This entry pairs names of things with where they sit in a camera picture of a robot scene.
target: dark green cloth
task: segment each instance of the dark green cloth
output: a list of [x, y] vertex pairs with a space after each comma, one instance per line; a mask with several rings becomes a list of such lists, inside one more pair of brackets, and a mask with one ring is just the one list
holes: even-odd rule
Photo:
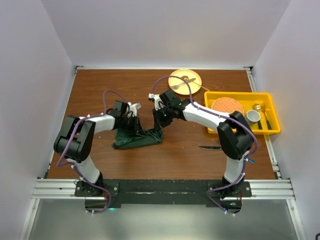
[[115, 142], [112, 144], [114, 149], [134, 149], [153, 144], [162, 143], [162, 130], [149, 129], [144, 131], [146, 136], [130, 136], [124, 129], [117, 129]]

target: wooden table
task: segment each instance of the wooden table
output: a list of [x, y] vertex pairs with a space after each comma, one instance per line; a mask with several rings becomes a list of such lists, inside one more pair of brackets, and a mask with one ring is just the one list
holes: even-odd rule
[[[86, 116], [103, 112], [102, 94], [106, 89], [124, 95], [131, 103], [140, 103], [138, 110], [143, 128], [153, 128], [152, 109], [148, 94], [155, 81], [169, 75], [169, 69], [78, 70], [65, 116]], [[196, 70], [202, 84], [211, 91], [251, 92], [245, 70]], [[160, 82], [154, 93], [168, 89], [168, 81]], [[194, 100], [204, 104], [204, 90], [195, 93]], [[112, 107], [119, 97], [110, 93], [106, 102]], [[247, 164], [246, 179], [275, 179], [266, 142], [258, 135], [259, 149], [252, 155], [255, 164]], [[108, 179], [221, 179], [226, 170], [226, 155], [222, 151], [200, 149], [198, 146], [218, 145], [218, 135], [207, 128], [180, 119], [163, 129], [163, 142], [134, 149], [113, 149], [115, 131], [94, 136], [91, 157], [95, 166]], [[69, 166], [56, 167], [54, 154], [49, 179], [75, 179], [77, 174]]]

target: black mounting plate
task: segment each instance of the black mounting plate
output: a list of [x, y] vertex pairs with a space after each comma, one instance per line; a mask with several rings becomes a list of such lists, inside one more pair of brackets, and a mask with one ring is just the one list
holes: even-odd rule
[[[159, 204], [159, 205], [206, 205], [216, 207], [207, 196], [210, 188], [222, 187], [221, 180], [160, 180], [160, 179], [104, 179], [104, 187], [112, 196], [112, 208], [120, 208], [122, 204]], [[250, 183], [244, 181], [239, 188], [242, 197], [251, 197]], [[223, 200], [224, 192], [213, 192], [210, 195], [227, 209], [241, 208], [241, 201]], [[85, 190], [75, 190], [76, 197], [91, 197]], [[226, 195], [237, 197], [238, 192]], [[86, 200], [86, 207], [100, 205], [104, 200]]]

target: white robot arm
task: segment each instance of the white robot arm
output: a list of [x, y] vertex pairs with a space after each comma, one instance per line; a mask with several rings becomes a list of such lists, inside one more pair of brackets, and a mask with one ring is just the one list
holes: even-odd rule
[[[131, 131], [132, 134], [144, 135], [138, 117], [139, 103], [131, 104], [116, 101], [108, 114], [102, 114], [94, 118], [83, 121], [77, 130], [77, 138], [74, 137], [69, 145], [65, 158], [73, 167], [86, 178], [90, 183], [95, 184], [102, 174], [96, 168], [90, 156], [93, 136], [103, 131], [111, 131], [118, 128], [124, 128]], [[54, 143], [54, 151], [62, 154], [75, 127], [75, 123], [85, 117], [68, 116]]]
[[[189, 99], [181, 101], [171, 89], [161, 95], [149, 94], [149, 100], [154, 102], [154, 119], [163, 128], [170, 125], [174, 118], [177, 118], [201, 124], [217, 132], [222, 150], [227, 155], [224, 179], [228, 183], [235, 184], [242, 180], [243, 175], [240, 178], [239, 176], [243, 170], [244, 157], [248, 154], [254, 141], [242, 127], [220, 117], [233, 118], [250, 129], [241, 113], [229, 114], [215, 111], [196, 102], [191, 103]], [[237, 128], [237, 132], [234, 133], [232, 128]]]

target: gray floor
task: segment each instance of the gray floor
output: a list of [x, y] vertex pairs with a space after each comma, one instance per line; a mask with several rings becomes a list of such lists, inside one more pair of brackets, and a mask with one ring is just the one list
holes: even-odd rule
[[296, 240], [285, 200], [246, 200], [236, 217], [202, 205], [123, 205], [86, 213], [84, 200], [40, 201], [31, 240]]

